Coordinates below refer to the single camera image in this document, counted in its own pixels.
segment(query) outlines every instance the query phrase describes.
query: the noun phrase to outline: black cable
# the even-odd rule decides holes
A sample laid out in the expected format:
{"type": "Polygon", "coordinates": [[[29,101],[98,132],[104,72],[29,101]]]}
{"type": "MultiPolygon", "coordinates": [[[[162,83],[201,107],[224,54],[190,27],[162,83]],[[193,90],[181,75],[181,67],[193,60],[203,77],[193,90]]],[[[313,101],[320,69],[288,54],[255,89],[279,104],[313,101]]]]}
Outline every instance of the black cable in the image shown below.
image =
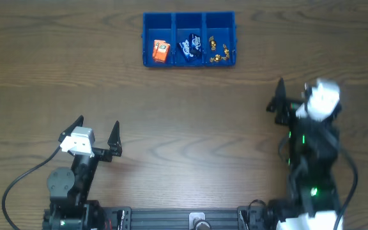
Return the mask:
{"type": "Polygon", "coordinates": [[[280,157],[280,159],[283,162],[288,162],[288,160],[286,160],[283,156],[282,156],[282,149],[284,148],[285,144],[288,143],[289,140],[289,136],[285,136],[284,138],[282,138],[282,140],[280,140],[279,145],[278,145],[278,156],[280,157]]]}
{"type": "Polygon", "coordinates": [[[335,225],[333,227],[333,230],[337,230],[337,227],[339,226],[339,222],[340,219],[342,218],[342,216],[344,215],[344,212],[346,211],[346,208],[349,205],[349,202],[351,200],[351,198],[353,197],[356,187],[357,187],[357,181],[358,181],[358,174],[357,174],[357,167],[356,164],[354,162],[354,160],[352,159],[352,157],[349,155],[349,153],[344,149],[341,148],[340,149],[341,153],[343,154],[343,156],[346,158],[346,160],[348,161],[351,170],[353,170],[353,184],[351,185],[351,189],[349,191],[348,197],[346,198],[342,208],[340,209],[339,215],[337,216],[335,225]]]}
{"type": "Polygon", "coordinates": [[[49,160],[52,160],[52,158],[54,158],[54,156],[56,155],[56,153],[58,153],[58,151],[61,149],[60,146],[58,146],[55,151],[52,153],[52,155],[46,159],[44,162],[38,164],[37,166],[33,167],[32,169],[24,172],[22,175],[20,175],[19,177],[17,177],[17,179],[15,179],[10,185],[8,185],[8,187],[6,188],[4,195],[3,195],[3,200],[2,200],[2,204],[3,204],[3,213],[5,216],[6,221],[8,221],[8,223],[12,226],[12,228],[14,228],[15,230],[20,230],[11,220],[10,216],[8,215],[8,213],[6,212],[6,207],[5,207],[5,201],[6,201],[6,196],[8,195],[8,192],[11,190],[11,188],[18,182],[20,181],[22,178],[26,177],[29,173],[39,169],[41,166],[45,165],[47,162],[49,162],[49,160]]]}

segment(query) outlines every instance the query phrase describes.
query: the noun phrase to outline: blue tray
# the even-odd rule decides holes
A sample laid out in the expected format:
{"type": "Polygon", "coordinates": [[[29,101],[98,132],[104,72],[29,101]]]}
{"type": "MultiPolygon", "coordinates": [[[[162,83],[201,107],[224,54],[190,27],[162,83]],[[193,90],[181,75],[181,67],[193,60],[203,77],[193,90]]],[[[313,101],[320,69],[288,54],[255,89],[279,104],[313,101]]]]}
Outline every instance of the blue tray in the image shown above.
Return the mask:
{"type": "Polygon", "coordinates": [[[186,12],[186,13],[144,13],[143,14],[143,65],[147,67],[168,66],[233,66],[236,62],[235,13],[225,12],[186,12]],[[178,42],[188,39],[190,33],[201,37],[201,59],[187,62],[178,42]],[[214,36],[216,51],[212,51],[208,39],[214,36]],[[165,40],[170,51],[165,63],[153,60],[154,40],[165,40]],[[222,44],[231,52],[228,61],[210,62],[216,54],[225,56],[222,44]]]}

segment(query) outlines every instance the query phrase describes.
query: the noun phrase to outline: green led light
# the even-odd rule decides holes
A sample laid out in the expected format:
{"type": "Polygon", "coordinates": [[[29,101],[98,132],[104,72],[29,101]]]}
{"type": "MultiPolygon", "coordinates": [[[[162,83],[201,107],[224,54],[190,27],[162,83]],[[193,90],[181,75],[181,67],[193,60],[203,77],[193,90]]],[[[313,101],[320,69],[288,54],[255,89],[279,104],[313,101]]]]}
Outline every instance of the green led light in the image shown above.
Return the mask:
{"type": "Polygon", "coordinates": [[[310,195],[311,196],[316,196],[318,194],[318,188],[312,188],[310,190],[310,195]]]}

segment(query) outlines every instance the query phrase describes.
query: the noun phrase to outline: wooden table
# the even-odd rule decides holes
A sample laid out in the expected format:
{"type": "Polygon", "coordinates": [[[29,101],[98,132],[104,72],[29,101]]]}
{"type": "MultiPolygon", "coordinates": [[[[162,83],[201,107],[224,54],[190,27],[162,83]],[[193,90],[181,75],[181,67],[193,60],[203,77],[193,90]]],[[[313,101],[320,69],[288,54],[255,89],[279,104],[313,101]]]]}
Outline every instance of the wooden table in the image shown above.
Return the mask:
{"type": "MultiPolygon", "coordinates": [[[[46,159],[80,114],[106,147],[121,122],[123,156],[100,163],[90,199],[133,208],[235,208],[287,194],[277,145],[287,132],[265,112],[279,77],[299,97],[318,77],[341,86],[336,125],[358,166],[346,229],[368,228],[368,1],[0,0],[1,197],[46,159]],[[142,65],[142,13],[234,10],[234,68],[142,65]]],[[[61,153],[20,181],[7,207],[21,229],[41,228],[46,179],[61,153]]],[[[333,168],[341,200],[352,173],[333,168]]]]}

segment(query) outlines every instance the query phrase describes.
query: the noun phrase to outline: blue wrapped candy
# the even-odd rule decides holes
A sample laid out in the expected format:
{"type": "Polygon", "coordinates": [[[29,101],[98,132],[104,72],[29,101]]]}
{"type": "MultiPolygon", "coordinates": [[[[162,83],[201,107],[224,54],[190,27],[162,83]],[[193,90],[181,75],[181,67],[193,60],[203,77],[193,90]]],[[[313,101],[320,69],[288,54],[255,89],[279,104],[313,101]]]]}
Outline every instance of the blue wrapped candy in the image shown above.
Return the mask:
{"type": "Polygon", "coordinates": [[[190,40],[190,53],[193,54],[196,57],[201,57],[201,38],[191,33],[190,36],[188,36],[188,40],[190,40]]]}
{"type": "Polygon", "coordinates": [[[184,42],[179,42],[177,43],[177,45],[187,61],[193,61],[197,59],[197,57],[190,52],[190,42],[188,40],[185,40],[184,42]]]}

